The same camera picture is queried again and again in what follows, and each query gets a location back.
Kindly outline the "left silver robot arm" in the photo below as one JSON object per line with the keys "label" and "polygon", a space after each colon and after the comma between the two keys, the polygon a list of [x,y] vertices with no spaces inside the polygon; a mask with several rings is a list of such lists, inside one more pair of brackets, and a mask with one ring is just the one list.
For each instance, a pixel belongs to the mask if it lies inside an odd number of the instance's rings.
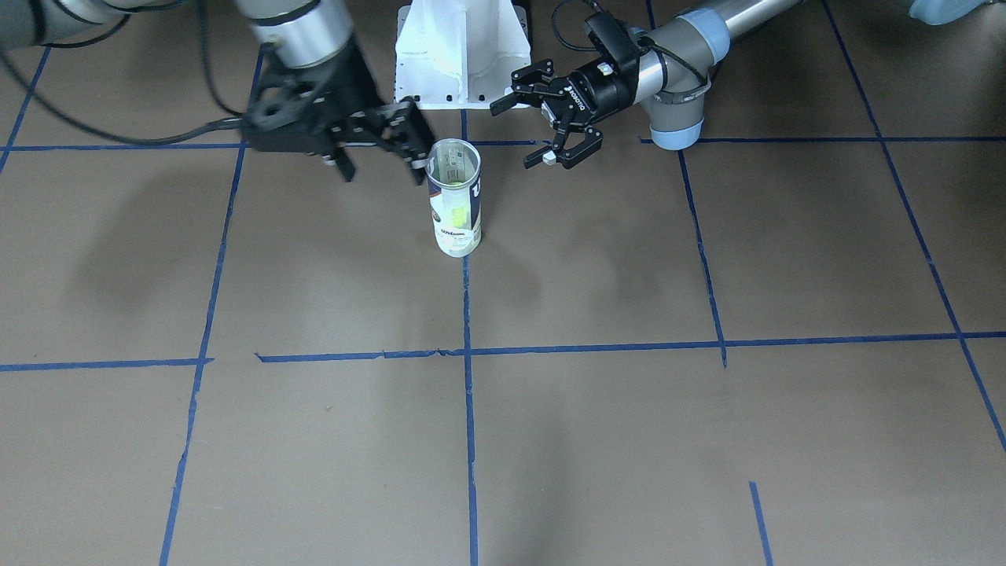
{"label": "left silver robot arm", "polygon": [[577,164],[575,144],[1004,142],[1002,1],[536,2],[556,27],[478,139]]}

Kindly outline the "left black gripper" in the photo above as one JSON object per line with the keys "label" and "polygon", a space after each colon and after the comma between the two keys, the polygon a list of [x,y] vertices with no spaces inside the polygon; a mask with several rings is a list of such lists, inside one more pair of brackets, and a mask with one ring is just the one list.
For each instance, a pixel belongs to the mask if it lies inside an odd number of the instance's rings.
{"label": "left black gripper", "polygon": [[[491,115],[499,116],[517,106],[539,108],[556,130],[550,144],[524,157],[524,168],[560,164],[572,169],[603,145],[603,133],[594,124],[635,104],[639,72],[615,69],[605,75],[600,67],[581,67],[567,76],[557,75],[553,61],[543,60],[515,69],[510,78],[508,92],[492,101]],[[569,116],[574,117],[571,122],[554,118]],[[567,147],[570,133],[582,134],[583,140]]]}

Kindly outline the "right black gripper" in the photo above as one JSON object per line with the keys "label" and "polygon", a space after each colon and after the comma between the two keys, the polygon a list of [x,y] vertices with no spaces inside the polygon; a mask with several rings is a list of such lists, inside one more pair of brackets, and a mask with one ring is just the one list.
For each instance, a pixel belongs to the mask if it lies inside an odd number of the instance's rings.
{"label": "right black gripper", "polygon": [[252,149],[319,154],[352,182],[357,168],[339,145],[380,137],[377,146],[405,161],[413,184],[425,183],[437,137],[418,97],[384,105],[357,40],[308,68],[287,67],[277,47],[266,44],[265,62],[240,125]]}

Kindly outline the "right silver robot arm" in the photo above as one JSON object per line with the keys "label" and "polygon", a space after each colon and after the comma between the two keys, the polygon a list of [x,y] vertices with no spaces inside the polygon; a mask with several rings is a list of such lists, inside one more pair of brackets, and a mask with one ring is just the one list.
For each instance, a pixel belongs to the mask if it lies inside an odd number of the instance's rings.
{"label": "right silver robot arm", "polygon": [[346,182],[356,176],[349,147],[377,147],[395,154],[421,184],[427,176],[435,134],[416,97],[387,103],[359,46],[357,28],[342,1],[238,1],[254,32],[265,68],[244,111],[227,106],[211,69],[208,3],[192,6],[199,64],[213,103],[224,112],[182,134],[138,138],[114,134],[65,114],[37,92],[10,58],[15,48],[83,48],[104,42],[133,15],[169,11],[179,1],[4,1],[2,68],[12,82],[50,115],[90,136],[130,146],[181,144],[216,131],[238,131],[261,152],[319,156]]}

